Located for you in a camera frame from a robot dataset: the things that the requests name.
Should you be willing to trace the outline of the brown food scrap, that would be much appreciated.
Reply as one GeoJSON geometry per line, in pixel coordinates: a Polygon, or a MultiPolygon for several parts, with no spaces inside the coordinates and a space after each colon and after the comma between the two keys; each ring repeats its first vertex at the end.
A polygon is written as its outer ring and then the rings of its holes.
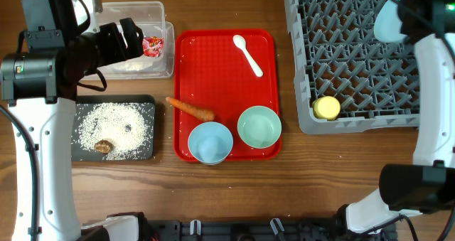
{"type": "Polygon", "coordinates": [[[113,148],[113,144],[107,140],[101,140],[94,145],[94,149],[102,154],[108,154],[113,148]]]}

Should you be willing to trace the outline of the yellow plastic cup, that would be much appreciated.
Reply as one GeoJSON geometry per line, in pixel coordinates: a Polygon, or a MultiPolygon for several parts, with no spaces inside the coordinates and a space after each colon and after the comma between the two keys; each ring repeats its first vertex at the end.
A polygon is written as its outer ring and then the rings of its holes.
{"type": "Polygon", "coordinates": [[[324,96],[315,100],[312,108],[315,118],[333,121],[341,111],[341,104],[335,97],[324,96]]]}

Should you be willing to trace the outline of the red snack wrapper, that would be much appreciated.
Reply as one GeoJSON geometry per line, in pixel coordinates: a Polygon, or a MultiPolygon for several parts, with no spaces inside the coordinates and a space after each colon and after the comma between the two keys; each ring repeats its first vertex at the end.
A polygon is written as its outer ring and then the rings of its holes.
{"type": "Polygon", "coordinates": [[[156,36],[144,37],[142,42],[143,54],[146,57],[158,58],[164,48],[164,39],[156,36]]]}

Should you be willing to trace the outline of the green bowl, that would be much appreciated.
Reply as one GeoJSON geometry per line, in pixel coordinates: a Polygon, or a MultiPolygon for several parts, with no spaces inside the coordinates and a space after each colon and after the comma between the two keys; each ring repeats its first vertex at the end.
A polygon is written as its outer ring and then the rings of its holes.
{"type": "Polygon", "coordinates": [[[265,106],[253,106],[239,116],[237,133],[246,145],[254,149],[266,149],[279,140],[282,123],[274,110],[265,106]]]}

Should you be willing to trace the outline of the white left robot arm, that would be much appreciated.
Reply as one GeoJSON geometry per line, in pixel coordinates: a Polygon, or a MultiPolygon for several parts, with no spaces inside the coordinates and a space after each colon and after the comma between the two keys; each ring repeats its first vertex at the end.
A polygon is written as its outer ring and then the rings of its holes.
{"type": "Polygon", "coordinates": [[[99,25],[101,0],[21,0],[26,29],[1,63],[1,112],[16,143],[14,240],[148,240],[143,213],[83,226],[73,198],[71,135],[77,88],[103,65],[142,54],[133,20],[99,25]]]}

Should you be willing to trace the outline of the small light blue bowl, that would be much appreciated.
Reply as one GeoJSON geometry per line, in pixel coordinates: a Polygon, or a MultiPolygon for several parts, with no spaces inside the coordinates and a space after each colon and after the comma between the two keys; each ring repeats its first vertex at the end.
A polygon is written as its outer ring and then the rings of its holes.
{"type": "Polygon", "coordinates": [[[199,124],[188,137],[191,155],[206,165],[216,165],[224,161],[230,155],[233,144],[230,130],[218,122],[199,124]]]}

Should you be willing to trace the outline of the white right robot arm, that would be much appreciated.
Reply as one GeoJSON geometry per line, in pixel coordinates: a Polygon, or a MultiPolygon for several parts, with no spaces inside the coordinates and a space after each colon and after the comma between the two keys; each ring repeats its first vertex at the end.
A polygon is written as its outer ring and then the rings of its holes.
{"type": "Polygon", "coordinates": [[[387,164],[377,190],[333,217],[334,237],[362,238],[398,220],[454,211],[454,0],[387,0],[374,25],[381,42],[414,48],[419,133],[411,164],[387,164]]]}

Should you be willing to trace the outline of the large light blue plate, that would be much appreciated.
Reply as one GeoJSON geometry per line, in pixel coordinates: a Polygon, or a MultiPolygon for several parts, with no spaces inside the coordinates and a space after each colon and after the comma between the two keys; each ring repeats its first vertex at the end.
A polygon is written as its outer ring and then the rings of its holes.
{"type": "Polygon", "coordinates": [[[401,43],[406,35],[401,33],[402,21],[398,16],[398,5],[387,0],[375,19],[375,38],[383,43],[401,43]]]}

